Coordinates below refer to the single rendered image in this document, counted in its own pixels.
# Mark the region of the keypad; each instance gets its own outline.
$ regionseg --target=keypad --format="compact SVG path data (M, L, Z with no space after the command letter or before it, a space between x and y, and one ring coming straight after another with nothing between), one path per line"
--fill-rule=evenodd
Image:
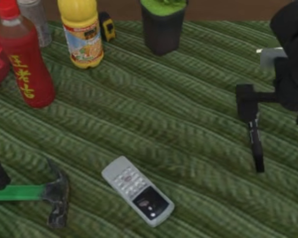
M130 167L117 176L114 183L129 197L133 197L147 185L141 175Z

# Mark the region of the hammer head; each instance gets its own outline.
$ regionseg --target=hammer head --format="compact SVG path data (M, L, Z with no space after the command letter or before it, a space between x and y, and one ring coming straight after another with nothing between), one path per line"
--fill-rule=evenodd
M48 218L48 226L51 228L63 228L66 226L69 198L69 180L67 175L58 168L50 159L48 164L57 175L54 182L45 184L42 193L42 200L48 201L52 205L52 212Z

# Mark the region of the hammer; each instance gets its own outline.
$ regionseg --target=hammer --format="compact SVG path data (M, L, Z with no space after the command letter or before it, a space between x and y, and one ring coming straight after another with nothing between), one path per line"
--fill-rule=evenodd
M63 228L67 221L69 180L55 163L47 161L57 179L42 185L9 185L10 178L0 164L0 201L48 201L52 205L48 226Z

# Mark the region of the red bottle cap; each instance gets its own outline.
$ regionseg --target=red bottle cap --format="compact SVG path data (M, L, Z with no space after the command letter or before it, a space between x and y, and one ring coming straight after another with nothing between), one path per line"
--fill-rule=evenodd
M0 18L11 19L20 15L16 0L0 0Z

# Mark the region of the green tablecloth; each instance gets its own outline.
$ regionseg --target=green tablecloth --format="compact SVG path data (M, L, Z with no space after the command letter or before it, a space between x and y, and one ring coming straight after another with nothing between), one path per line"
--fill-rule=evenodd
M28 108L12 73L0 87L0 158L13 184L69 175L68 226L46 227L50 206L0 203L0 238L298 238L298 126L279 105L260 106L266 173L253 169L234 89L271 91L255 50L277 46L267 22L186 22L180 49L144 46L140 22L117 22L99 67L75 68L62 26L43 50L57 98ZM176 204L152 229L102 179L127 156Z

